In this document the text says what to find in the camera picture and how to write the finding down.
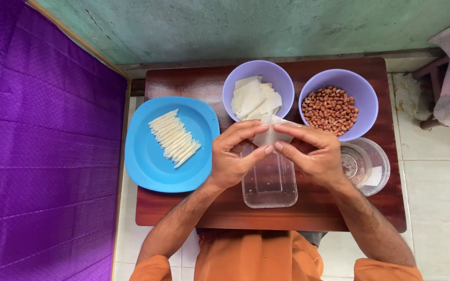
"purple fabric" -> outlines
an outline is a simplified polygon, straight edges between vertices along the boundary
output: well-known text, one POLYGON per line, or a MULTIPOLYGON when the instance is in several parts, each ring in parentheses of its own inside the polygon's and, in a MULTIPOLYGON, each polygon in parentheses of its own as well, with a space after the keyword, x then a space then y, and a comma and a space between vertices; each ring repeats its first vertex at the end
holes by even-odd
POLYGON ((126 80, 0 0, 0 280, 110 280, 126 80))

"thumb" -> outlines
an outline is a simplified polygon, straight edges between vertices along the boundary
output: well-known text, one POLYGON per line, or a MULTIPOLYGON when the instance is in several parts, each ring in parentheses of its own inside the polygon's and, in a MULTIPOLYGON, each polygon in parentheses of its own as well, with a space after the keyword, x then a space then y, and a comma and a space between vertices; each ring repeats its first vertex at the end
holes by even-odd
POLYGON ((248 156, 242 158, 243 163, 247 166, 247 170, 250 170, 253 168, 253 166, 260 162, 261 160, 265 159, 265 157, 273 152, 273 146, 271 145, 264 145, 261 146, 253 152, 251 152, 248 156))
POLYGON ((291 160, 298 166, 300 166, 300 164, 305 162, 304 158, 306 155, 301 153, 299 150, 296 149, 296 147, 292 146, 291 144, 278 140, 273 144, 273 146, 276 148, 277 151, 280 152, 280 154, 284 155, 287 159, 291 160))

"green wall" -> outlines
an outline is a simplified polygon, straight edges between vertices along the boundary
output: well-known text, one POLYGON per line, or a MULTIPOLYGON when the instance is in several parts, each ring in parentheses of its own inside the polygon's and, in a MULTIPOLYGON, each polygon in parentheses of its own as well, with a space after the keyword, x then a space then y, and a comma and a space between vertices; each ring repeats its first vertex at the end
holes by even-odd
POLYGON ((115 64, 434 45, 450 0, 38 0, 115 64))

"lavender bowl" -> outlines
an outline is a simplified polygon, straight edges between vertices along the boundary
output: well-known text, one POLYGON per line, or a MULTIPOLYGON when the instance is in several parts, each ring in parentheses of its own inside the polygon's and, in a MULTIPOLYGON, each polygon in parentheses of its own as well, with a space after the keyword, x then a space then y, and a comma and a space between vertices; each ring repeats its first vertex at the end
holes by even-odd
POLYGON ((280 66, 270 61, 248 61, 236 67, 223 84, 223 105, 230 118, 239 122, 239 118, 232 112, 232 98, 234 97, 235 82, 251 76, 263 76, 262 83, 272 83, 272 87, 283 99, 276 116, 284 118, 291 110, 295 100, 295 87, 289 74, 280 66))
POLYGON ((328 85, 345 90, 349 97, 354 97, 355 107, 359 109, 357 122, 343 136, 338 137, 341 142, 351 141, 364 135, 376 121, 378 116, 378 97, 371 84, 357 73, 345 69, 329 69, 316 74, 303 86, 299 94, 298 110, 303 123, 310 126, 302 113, 302 102, 310 92, 328 85))

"reddish-brown tabletop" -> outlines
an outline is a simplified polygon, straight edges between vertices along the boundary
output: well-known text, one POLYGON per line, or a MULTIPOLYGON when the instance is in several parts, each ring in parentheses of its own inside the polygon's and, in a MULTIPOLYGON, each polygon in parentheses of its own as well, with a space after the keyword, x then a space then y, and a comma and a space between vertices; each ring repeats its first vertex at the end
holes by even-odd
MULTIPOLYGON (((386 186, 368 199, 385 215, 399 232, 406 230, 401 180, 398 171, 397 150, 385 62, 381 58, 334 61, 303 61, 279 63, 295 84, 295 102, 285 119, 302 123, 297 109, 299 93, 315 74, 331 68, 342 68, 360 74, 372 85, 378 95, 379 113, 367 137, 383 148, 390 160, 390 179, 386 186)), ((202 67, 163 69, 147 72, 145 100, 178 95, 201 99, 211 105, 223 132, 234 121, 222 103, 222 86, 235 68, 202 67)), ((278 229, 298 231, 348 231, 333 198, 327 190, 313 185, 296 168, 298 201, 289 208, 252 209, 242 199, 242 187, 227 189, 211 204, 198 227, 278 229)), ((138 188, 136 224, 153 226, 171 208, 188 194, 164 194, 138 188)))

